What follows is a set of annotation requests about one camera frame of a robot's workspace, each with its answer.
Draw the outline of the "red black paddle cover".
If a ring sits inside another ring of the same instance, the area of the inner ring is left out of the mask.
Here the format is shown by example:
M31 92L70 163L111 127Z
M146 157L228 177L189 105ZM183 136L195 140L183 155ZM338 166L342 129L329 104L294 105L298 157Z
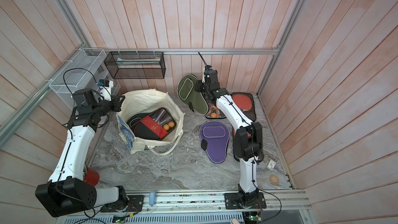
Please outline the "red black paddle cover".
M131 131L138 138L161 141L176 127L176 120L167 109L162 107L149 113Z

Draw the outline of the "red paddle case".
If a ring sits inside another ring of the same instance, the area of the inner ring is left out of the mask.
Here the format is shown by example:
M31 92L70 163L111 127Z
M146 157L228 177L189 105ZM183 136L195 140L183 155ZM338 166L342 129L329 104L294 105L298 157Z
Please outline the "red paddle case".
M257 119L255 103L252 94L244 92L234 92L231 94L234 103L252 122Z
M236 131L233 130L233 145L235 144L235 136L236 136ZM252 141L251 133L247 133L247 136L248 136L248 141L251 142ZM234 147L233 147L233 153L234 153L234 159L236 161L239 161L239 157L237 156L237 153L236 153ZM263 149L261 148L260 151L259 151L257 162L260 163L260 162L263 161L263 159L264 159L264 153L263 153Z

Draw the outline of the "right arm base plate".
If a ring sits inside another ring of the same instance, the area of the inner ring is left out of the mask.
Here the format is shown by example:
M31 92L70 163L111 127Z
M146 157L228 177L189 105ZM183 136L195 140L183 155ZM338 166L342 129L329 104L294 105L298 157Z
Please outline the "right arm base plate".
M266 209L265 198L261 192L225 193L224 201L226 209Z

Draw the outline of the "green paddle cover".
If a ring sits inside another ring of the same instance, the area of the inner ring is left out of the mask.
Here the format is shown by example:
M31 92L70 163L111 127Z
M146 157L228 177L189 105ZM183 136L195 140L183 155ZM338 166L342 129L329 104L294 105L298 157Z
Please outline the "green paddle cover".
M192 112L205 115L208 110L208 104L197 87L198 78L193 74L184 75L178 83L177 94L183 104L189 107Z

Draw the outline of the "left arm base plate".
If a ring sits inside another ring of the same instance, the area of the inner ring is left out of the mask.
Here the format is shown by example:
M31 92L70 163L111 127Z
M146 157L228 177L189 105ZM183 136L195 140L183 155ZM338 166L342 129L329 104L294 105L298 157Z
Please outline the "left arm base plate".
M144 204L144 195L127 195L114 203L105 204L100 212L141 212Z

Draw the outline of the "purple paddle cover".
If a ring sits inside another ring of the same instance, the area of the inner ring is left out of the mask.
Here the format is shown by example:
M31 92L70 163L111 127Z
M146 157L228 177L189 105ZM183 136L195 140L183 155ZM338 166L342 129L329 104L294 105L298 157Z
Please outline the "purple paddle cover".
M209 121L200 126L201 148L207 153L211 162L223 163L227 156L230 132L228 127L219 121Z

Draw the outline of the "Deerway paddle set pack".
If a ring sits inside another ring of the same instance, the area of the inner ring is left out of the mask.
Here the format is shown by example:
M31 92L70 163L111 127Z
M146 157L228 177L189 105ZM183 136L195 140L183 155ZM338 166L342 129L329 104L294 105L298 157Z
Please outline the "Deerway paddle set pack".
M225 119L224 113L214 104L208 103L208 112L205 114L207 119Z

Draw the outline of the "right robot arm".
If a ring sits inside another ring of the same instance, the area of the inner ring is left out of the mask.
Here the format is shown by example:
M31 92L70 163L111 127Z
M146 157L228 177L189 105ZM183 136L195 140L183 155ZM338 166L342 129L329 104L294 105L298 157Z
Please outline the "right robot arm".
M195 90L224 113L235 131L233 152L240 164L240 180L238 193L226 195L226 208L248 208L257 204L261 201L257 185L257 165L263 150L261 124L244 115L227 89L220 87L218 72L210 65L204 67L203 78Z

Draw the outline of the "canvas tote bag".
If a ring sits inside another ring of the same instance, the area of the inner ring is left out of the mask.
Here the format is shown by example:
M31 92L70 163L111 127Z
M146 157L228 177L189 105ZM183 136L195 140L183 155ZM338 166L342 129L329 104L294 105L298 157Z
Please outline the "canvas tote bag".
M184 113L173 99L155 89L127 92L117 113L119 135L131 154L150 150L167 156L183 135Z

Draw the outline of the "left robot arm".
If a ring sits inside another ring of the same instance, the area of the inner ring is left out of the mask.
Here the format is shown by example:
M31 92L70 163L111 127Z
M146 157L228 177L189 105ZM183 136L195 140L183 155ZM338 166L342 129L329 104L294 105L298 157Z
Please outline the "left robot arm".
M127 209L129 199L122 186L96 189L84 181L87 152L103 116L120 112L125 96L97 92L91 88L72 94L75 101L68 135L60 160L46 184L37 186L36 198L52 217L60 217L105 206L117 212Z

